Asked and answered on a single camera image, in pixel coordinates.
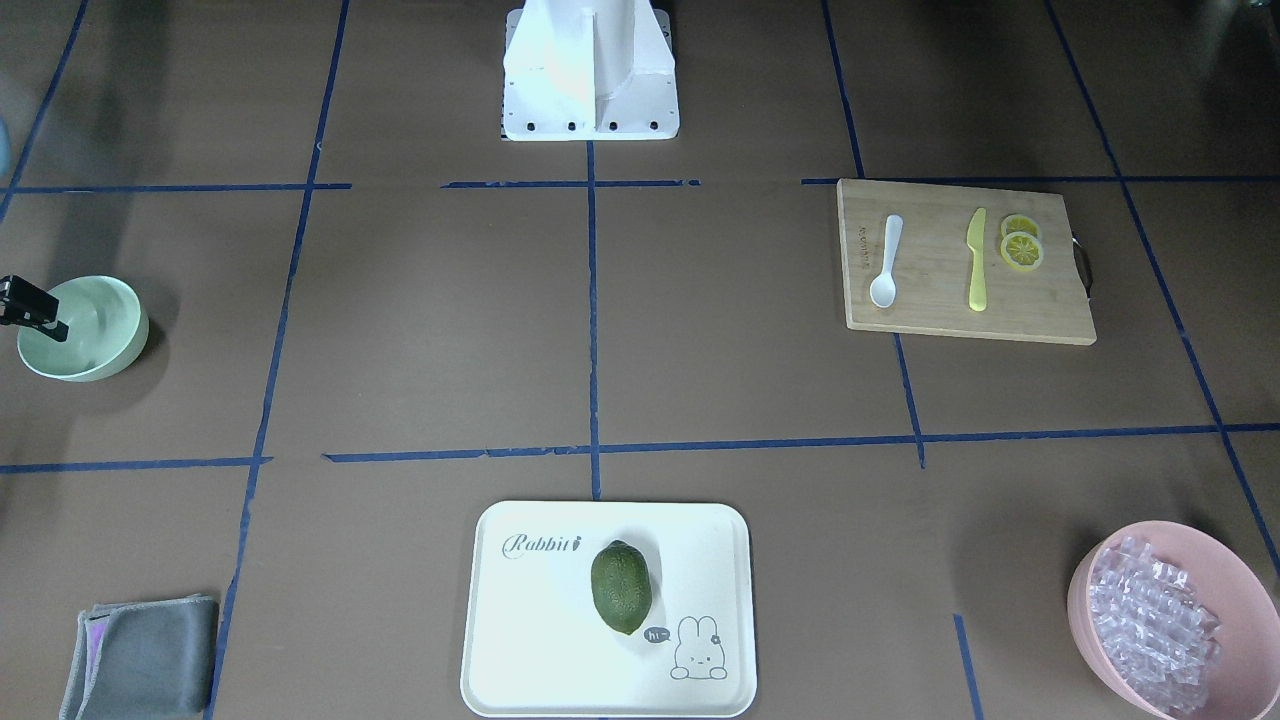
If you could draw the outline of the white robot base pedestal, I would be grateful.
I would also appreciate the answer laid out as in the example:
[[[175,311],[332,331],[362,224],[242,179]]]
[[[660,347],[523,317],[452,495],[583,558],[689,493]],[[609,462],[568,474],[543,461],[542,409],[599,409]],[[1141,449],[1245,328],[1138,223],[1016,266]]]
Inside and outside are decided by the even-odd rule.
[[[663,141],[680,132],[672,19],[652,1],[526,1],[506,17],[503,70],[508,141]]]

